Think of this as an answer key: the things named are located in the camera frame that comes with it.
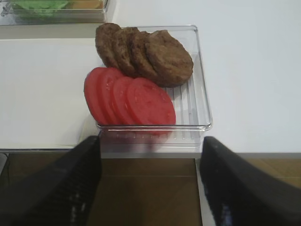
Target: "clear plastic container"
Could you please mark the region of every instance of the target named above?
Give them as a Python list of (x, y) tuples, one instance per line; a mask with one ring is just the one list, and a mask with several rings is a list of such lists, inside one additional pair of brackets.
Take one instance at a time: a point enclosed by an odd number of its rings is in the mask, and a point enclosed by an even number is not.
[(16, 24), (105, 23), (115, 0), (4, 0)]
[[(154, 144), (156, 150), (163, 147), (178, 147), (179, 152), (188, 148), (200, 152), (203, 133), (212, 127), (212, 116), (202, 68), (198, 29), (196, 26), (138, 27), (140, 31), (154, 32), (168, 30), (192, 57), (193, 75), (180, 87), (166, 88), (176, 112), (176, 125), (162, 126), (100, 126), (105, 152), (143, 152), (139, 144)], [(161, 136), (147, 134), (146, 131), (169, 131)]]

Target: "burger patty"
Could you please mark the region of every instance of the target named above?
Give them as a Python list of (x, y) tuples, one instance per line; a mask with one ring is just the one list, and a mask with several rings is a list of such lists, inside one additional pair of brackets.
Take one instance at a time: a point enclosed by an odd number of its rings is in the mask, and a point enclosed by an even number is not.
[(182, 85), (191, 77), (193, 61), (190, 54), (167, 30), (150, 34), (145, 47), (153, 68), (167, 81), (168, 86)]
[(119, 69), (132, 78), (141, 77), (131, 62), (128, 50), (128, 41), (138, 32), (137, 27), (126, 27), (117, 31), (112, 40), (114, 56)]
[(133, 65), (141, 76), (147, 78), (159, 86), (164, 86), (163, 78), (152, 67), (146, 56), (145, 40), (150, 34), (138, 32), (129, 40), (129, 52)]
[(107, 67), (119, 68), (118, 63), (115, 60), (111, 42), (114, 34), (119, 30), (121, 30), (121, 27), (112, 23), (105, 23), (96, 29), (96, 50)]

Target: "lettuce container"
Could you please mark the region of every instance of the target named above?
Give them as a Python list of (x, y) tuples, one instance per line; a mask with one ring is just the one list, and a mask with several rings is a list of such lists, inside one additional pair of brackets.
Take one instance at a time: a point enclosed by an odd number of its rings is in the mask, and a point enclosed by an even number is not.
[(4, 0), (16, 24), (105, 23), (115, 0)]

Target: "green lettuce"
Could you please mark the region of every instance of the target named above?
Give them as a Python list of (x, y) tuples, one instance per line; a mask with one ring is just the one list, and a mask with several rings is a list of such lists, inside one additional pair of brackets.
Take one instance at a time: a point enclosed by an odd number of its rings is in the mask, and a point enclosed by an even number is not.
[(29, 10), (31, 14), (35, 14), (40, 17), (51, 17), (54, 13), (64, 8), (69, 2), (64, 0), (49, 0), (49, 1), (30, 1), (19, 0), (15, 1), (14, 5), (17, 8)]

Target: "sliced tomato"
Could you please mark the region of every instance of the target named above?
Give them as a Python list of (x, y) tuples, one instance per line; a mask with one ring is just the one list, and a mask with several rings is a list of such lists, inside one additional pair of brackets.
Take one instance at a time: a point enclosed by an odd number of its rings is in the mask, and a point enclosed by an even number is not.
[(133, 117), (128, 113), (126, 94), (127, 88), (134, 79), (130, 77), (122, 77), (118, 79), (113, 86), (111, 92), (112, 107), (121, 122), (126, 125), (135, 125)]
[(116, 68), (108, 68), (98, 80), (98, 96), (99, 104), (103, 109), (104, 116), (109, 124), (120, 125), (122, 124), (119, 117), (115, 114), (111, 104), (111, 89), (115, 81), (123, 77), (123, 73)]
[(97, 94), (97, 86), (98, 86), (98, 79), (101, 75), (107, 70), (104, 67), (97, 67), (93, 69), (86, 77), (85, 84), (84, 84), (84, 94), (85, 99), (88, 105), (88, 108), (91, 112), (93, 118), (100, 124), (100, 125), (107, 125), (108, 121), (106, 120), (103, 110), (99, 105), (99, 98)]
[(175, 111), (169, 95), (152, 81), (137, 78), (127, 88), (129, 113), (141, 125), (174, 125)]

